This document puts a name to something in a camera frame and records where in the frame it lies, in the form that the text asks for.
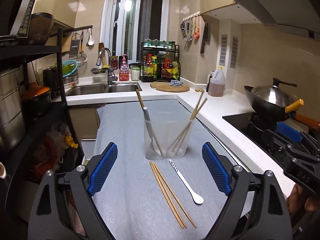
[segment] wooden cutting board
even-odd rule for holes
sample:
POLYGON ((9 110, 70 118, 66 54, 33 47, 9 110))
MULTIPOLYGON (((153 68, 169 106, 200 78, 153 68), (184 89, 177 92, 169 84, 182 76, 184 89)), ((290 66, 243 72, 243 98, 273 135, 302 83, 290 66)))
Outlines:
POLYGON ((171 93, 182 93, 182 92, 188 92, 190 90, 190 87, 186 84, 182 84, 182 86, 180 87, 173 87, 166 82, 152 82, 150 84, 150 87, 158 91, 171 92, 171 93))

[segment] human hand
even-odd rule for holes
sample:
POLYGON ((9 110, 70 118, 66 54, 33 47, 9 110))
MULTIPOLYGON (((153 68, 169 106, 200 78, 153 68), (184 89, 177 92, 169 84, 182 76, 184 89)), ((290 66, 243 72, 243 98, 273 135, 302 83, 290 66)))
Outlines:
POLYGON ((287 207, 290 214, 294 214, 303 205, 307 212, 315 212, 320 208, 320 196, 311 196, 303 187, 294 185, 291 195, 287 198, 287 207))

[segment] white countertop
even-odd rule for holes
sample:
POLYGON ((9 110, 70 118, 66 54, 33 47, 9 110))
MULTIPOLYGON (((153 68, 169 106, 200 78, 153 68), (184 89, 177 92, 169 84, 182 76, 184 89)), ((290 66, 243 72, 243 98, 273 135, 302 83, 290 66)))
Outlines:
MULTIPOLYGON (((79 79, 79 85, 106 83, 106 76, 93 76, 79 79)), ((200 93, 193 88, 184 93, 161 92, 150 88, 150 83, 142 83, 140 92, 143 100, 177 99, 189 111, 193 111, 200 93)), ((276 175, 285 197, 288 197, 294 182, 284 176, 282 168, 273 161, 254 142, 243 135, 222 117, 226 115, 253 112, 246 96, 235 90, 225 91, 221 98, 214 98, 205 93, 208 101, 197 118, 214 133, 253 173, 271 170, 276 175)), ((83 96, 67 96, 69 106, 138 101, 136 92, 105 93, 83 96)))

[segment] range hood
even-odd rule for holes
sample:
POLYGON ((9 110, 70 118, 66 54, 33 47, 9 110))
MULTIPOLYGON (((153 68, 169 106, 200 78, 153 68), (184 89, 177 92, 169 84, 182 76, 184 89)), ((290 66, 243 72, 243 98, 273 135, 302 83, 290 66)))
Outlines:
POLYGON ((320 0, 234 0, 266 25, 320 41, 320 0))

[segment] kitchen sink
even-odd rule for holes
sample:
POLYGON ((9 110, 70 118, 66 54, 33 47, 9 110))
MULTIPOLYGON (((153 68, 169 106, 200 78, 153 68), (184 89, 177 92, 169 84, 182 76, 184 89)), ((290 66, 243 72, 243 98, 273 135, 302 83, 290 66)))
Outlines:
POLYGON ((136 89, 139 91, 142 91, 140 85, 138 83, 132 83, 132 84, 116 84, 111 85, 109 87, 108 93, 117 93, 117 92, 135 92, 136 89))
POLYGON ((78 86, 71 89, 66 93, 66 96, 81 96, 81 95, 92 95, 92 94, 103 94, 103 93, 117 93, 117 92, 134 92, 138 89, 142 91, 140 85, 135 82, 130 83, 113 83, 111 86, 106 84, 99 85, 86 85, 78 86))

